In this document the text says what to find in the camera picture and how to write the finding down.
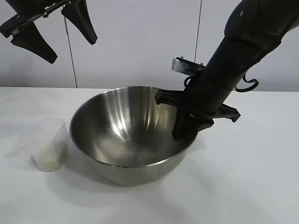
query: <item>metal bowl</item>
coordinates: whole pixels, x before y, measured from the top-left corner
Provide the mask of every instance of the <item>metal bowl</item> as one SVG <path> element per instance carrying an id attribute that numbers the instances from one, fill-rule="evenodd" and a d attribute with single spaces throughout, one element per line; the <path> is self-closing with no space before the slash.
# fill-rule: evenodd
<path id="1" fill-rule="evenodd" d="M 156 181 L 184 158 L 198 132 L 172 138 L 177 109 L 157 105 L 152 87 L 126 87 L 84 103 L 71 121 L 71 137 L 92 167 L 122 185 Z"/>

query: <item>white wall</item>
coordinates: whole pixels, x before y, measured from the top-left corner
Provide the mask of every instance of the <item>white wall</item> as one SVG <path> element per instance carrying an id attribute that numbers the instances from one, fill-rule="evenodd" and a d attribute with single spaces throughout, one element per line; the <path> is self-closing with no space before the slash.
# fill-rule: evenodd
<path id="1" fill-rule="evenodd" d="M 240 0 L 203 0 L 197 62 L 207 63 L 224 36 L 226 21 Z M 194 59 L 200 0 L 88 0 L 89 14 L 99 37 L 90 46 L 69 22 L 78 86 L 114 88 L 147 85 L 183 88 L 184 75 L 171 71 L 172 58 Z M 0 22 L 14 15 L 0 2 Z M 60 11 L 37 26 L 58 54 L 51 65 L 15 47 L 0 35 L 0 86 L 74 87 L 74 77 Z M 259 90 L 299 91 L 299 28 L 248 73 Z"/>
<path id="2" fill-rule="evenodd" d="M 194 60 L 199 0 L 89 0 L 88 9 L 98 42 L 69 29 L 79 87 L 184 87 L 171 63 Z"/>

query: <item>white tabletop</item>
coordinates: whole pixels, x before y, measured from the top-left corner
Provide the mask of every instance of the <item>white tabletop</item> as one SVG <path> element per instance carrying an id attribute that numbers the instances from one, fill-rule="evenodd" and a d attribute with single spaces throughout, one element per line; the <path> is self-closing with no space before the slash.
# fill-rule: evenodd
<path id="1" fill-rule="evenodd" d="M 0 88 L 1 224 L 298 224 L 299 93 L 232 93 L 241 117 L 199 133 L 166 178 L 103 183 L 70 144 L 67 163 L 39 171 L 20 150 L 26 125 L 75 110 L 102 89 Z"/>

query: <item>screw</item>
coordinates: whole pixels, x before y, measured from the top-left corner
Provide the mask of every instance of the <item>screw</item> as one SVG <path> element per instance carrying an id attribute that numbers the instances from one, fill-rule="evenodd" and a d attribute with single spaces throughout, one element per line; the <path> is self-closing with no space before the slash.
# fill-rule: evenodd
<path id="1" fill-rule="evenodd" d="M 16 30 L 14 30 L 14 31 L 12 32 L 12 35 L 13 35 L 13 36 L 14 36 L 14 35 L 17 35 L 19 32 L 20 32 L 20 31 L 19 31 L 18 29 L 16 29 Z"/>
<path id="2" fill-rule="evenodd" d="M 47 12 L 44 12 L 43 13 L 43 18 L 47 18 L 49 15 L 48 15 L 48 13 Z"/>

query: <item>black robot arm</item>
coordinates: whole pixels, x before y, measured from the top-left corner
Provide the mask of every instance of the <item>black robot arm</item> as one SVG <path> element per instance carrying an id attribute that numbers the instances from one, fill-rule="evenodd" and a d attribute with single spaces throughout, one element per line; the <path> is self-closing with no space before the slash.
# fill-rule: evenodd
<path id="1" fill-rule="evenodd" d="M 13 45 L 29 50 L 49 63 L 54 63 L 57 55 L 43 39 L 34 21 L 40 17 L 48 17 L 61 6 L 64 6 L 61 14 L 79 29 L 90 44 L 95 44 L 97 40 L 86 0 L 6 0 L 6 2 L 17 15 L 0 26 L 0 33 L 6 38 L 12 35 Z"/>
<path id="2" fill-rule="evenodd" d="M 197 66 L 193 70 L 185 90 L 157 93 L 158 104 L 178 107 L 173 137 L 184 137 L 191 126 L 199 130 L 211 127 L 213 118 L 229 118 L 235 122 L 240 114 L 234 108 L 225 110 L 227 106 L 223 102 L 247 70 L 278 47 L 298 22 L 298 0 L 243 0 L 232 12 L 216 52 L 205 68 Z M 186 63 L 188 68 L 195 67 Z"/>

